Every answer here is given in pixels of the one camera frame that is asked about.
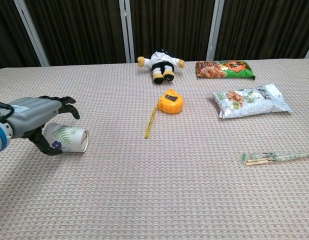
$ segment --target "paper cup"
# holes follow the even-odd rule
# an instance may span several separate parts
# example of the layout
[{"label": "paper cup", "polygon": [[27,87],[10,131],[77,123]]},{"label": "paper cup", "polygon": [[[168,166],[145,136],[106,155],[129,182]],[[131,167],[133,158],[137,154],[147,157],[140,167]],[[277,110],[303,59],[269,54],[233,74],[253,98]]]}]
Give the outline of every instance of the paper cup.
[{"label": "paper cup", "polygon": [[63,152],[83,153],[89,143],[88,131],[76,126],[66,126],[53,122],[45,126],[42,134],[50,147],[61,149]]}]

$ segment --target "dark curtain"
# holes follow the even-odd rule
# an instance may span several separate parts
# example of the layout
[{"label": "dark curtain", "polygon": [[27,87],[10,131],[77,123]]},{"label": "dark curtain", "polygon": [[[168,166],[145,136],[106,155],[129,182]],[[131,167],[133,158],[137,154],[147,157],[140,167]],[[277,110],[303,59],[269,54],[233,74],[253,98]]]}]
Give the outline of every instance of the dark curtain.
[{"label": "dark curtain", "polygon": [[0,69],[40,62],[13,0],[0,0]]},{"label": "dark curtain", "polygon": [[205,60],[215,0],[131,0],[135,60],[165,48],[185,61]]},{"label": "dark curtain", "polygon": [[215,60],[304,58],[309,0],[226,0]]},{"label": "dark curtain", "polygon": [[125,63],[118,0],[26,0],[52,66]]}]

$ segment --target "robotic hand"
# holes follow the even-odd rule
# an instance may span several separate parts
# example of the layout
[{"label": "robotic hand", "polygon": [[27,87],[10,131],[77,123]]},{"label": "robotic hand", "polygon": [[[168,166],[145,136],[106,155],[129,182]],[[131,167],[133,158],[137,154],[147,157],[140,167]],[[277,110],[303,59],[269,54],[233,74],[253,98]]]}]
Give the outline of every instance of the robotic hand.
[{"label": "robotic hand", "polygon": [[66,96],[62,98],[40,96],[24,97],[5,104],[0,102],[0,152],[11,139],[29,139],[44,154],[61,154],[61,149],[50,147],[42,134],[45,124],[58,114],[72,113],[80,119],[78,110],[70,105],[76,100]]}]

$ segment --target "stuffed toy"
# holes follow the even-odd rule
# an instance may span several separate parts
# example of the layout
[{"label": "stuffed toy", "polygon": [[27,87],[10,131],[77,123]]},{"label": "stuffed toy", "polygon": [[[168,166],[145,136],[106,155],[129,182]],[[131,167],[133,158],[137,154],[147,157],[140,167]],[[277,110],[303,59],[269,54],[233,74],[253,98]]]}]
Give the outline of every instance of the stuffed toy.
[{"label": "stuffed toy", "polygon": [[159,48],[152,54],[151,59],[138,57],[139,67],[148,67],[152,70],[153,82],[155,84],[162,84],[164,80],[172,81],[175,77],[175,67],[184,68],[185,61],[171,57],[168,51]]}]

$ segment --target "tape measure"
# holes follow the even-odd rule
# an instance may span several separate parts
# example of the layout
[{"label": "tape measure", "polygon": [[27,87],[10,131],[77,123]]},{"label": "tape measure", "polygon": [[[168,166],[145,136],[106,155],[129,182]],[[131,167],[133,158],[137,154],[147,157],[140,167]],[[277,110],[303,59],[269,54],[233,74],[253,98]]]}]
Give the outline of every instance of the tape measure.
[{"label": "tape measure", "polygon": [[164,95],[162,95],[159,100],[158,104],[155,106],[155,108],[152,111],[151,118],[148,124],[148,127],[145,131],[144,138],[148,139],[150,134],[150,129],[153,124],[157,109],[167,113],[167,114],[177,114],[180,113],[184,106],[184,99],[183,97],[178,94],[173,89],[168,89]]}]

